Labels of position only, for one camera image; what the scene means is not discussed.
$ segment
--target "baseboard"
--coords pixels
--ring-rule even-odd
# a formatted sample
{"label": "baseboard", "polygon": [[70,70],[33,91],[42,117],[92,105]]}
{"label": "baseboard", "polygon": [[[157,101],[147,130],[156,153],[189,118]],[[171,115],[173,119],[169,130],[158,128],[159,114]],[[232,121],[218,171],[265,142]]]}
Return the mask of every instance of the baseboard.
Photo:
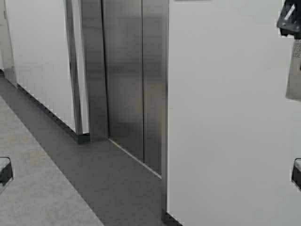
{"label": "baseboard", "polygon": [[40,101],[34,98],[19,84],[17,88],[20,92],[25,94],[30,100],[32,100],[46,115],[48,115],[57,125],[59,125],[64,131],[66,131],[79,145],[89,143],[91,141],[90,133],[76,134],[66,123],[60,120],[55,114],[53,114],[47,107],[45,107]]}
{"label": "baseboard", "polygon": [[162,221],[167,226],[183,226],[165,210],[162,210]]}

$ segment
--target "elevator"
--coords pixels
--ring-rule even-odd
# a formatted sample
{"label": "elevator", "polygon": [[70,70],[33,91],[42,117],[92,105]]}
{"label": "elevator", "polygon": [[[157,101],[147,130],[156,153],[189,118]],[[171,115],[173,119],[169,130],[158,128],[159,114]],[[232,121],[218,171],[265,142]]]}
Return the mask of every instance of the elevator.
{"label": "elevator", "polygon": [[161,173],[168,0],[103,0],[109,137]]}
{"label": "elevator", "polygon": [[161,174],[169,1],[79,2],[91,138]]}

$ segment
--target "white wall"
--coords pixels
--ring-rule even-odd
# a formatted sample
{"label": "white wall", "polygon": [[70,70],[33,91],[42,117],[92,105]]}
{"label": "white wall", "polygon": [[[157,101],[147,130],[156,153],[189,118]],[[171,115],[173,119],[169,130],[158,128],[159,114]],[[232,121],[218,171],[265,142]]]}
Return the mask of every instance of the white wall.
{"label": "white wall", "polygon": [[[75,131],[64,0],[9,0],[7,7],[18,83]],[[76,40],[79,57],[82,46]],[[82,65],[78,70],[86,133]]]}
{"label": "white wall", "polygon": [[281,0],[170,0],[168,212],[184,226],[300,224],[301,103]]}

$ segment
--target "dark gray floor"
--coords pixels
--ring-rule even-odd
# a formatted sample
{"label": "dark gray floor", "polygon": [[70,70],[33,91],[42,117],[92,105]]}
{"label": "dark gray floor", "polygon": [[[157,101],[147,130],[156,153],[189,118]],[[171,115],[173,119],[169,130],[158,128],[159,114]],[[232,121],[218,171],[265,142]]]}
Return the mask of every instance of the dark gray floor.
{"label": "dark gray floor", "polygon": [[0,95],[105,226],[162,226],[160,179],[105,140],[78,145],[0,76]]}

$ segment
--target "black object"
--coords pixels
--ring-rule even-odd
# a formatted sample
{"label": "black object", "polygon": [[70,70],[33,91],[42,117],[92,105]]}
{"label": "black object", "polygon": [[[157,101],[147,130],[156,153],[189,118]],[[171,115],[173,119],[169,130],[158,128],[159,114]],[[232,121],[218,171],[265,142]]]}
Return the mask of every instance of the black object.
{"label": "black object", "polygon": [[301,2],[299,0],[285,1],[277,27],[282,36],[292,35],[295,39],[301,39]]}
{"label": "black object", "polygon": [[0,184],[5,186],[10,179],[13,179],[13,168],[9,159],[9,164],[0,171]]}
{"label": "black object", "polygon": [[76,134],[69,126],[54,115],[48,108],[46,108],[40,101],[28,93],[22,86],[17,85],[18,90],[28,96],[43,112],[45,112],[53,121],[55,121],[63,130],[65,130],[71,137],[79,144],[89,143],[91,141],[90,133]]}
{"label": "black object", "polygon": [[301,190],[301,159],[296,159],[293,165],[292,181]]}
{"label": "black object", "polygon": [[183,226],[165,210],[162,210],[162,222],[167,226]]}

